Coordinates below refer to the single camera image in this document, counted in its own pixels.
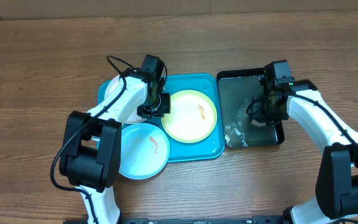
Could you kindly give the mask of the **yellow plate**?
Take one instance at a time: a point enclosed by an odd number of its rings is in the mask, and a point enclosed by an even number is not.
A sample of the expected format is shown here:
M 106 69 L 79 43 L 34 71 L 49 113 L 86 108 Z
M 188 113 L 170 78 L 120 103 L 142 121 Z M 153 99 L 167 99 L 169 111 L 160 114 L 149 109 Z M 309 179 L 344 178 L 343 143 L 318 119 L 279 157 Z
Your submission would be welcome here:
M 217 109 L 207 95 L 196 90 L 182 90 L 170 97 L 170 112 L 161 122 L 171 138 L 190 144 L 206 139 L 217 120 Z

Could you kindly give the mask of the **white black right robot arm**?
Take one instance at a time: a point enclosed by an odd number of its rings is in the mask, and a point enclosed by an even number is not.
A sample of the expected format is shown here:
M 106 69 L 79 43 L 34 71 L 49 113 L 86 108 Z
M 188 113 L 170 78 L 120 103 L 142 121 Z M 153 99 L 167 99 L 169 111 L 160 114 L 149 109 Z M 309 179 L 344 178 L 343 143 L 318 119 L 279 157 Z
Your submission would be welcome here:
M 295 80 L 286 60 L 263 68 L 264 92 L 247 107 L 251 123 L 273 126 L 294 119 L 322 153 L 309 201 L 283 212 L 286 223 L 345 223 L 358 216 L 358 132 L 323 100 L 309 80 Z

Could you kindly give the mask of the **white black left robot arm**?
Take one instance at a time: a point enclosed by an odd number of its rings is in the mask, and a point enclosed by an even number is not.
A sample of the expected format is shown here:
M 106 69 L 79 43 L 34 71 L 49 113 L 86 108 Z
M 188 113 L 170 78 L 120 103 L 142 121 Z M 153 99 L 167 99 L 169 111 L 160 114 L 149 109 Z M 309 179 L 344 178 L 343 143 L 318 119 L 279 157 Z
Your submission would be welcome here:
M 170 95 L 163 92 L 167 68 L 157 56 L 146 55 L 140 67 L 119 70 L 116 89 L 99 105 L 67 118 L 63 144 L 50 168 L 52 184 L 83 197 L 87 223 L 120 223 L 121 211 L 113 184 L 121 163 L 122 126 L 132 112 L 141 118 L 170 112 Z

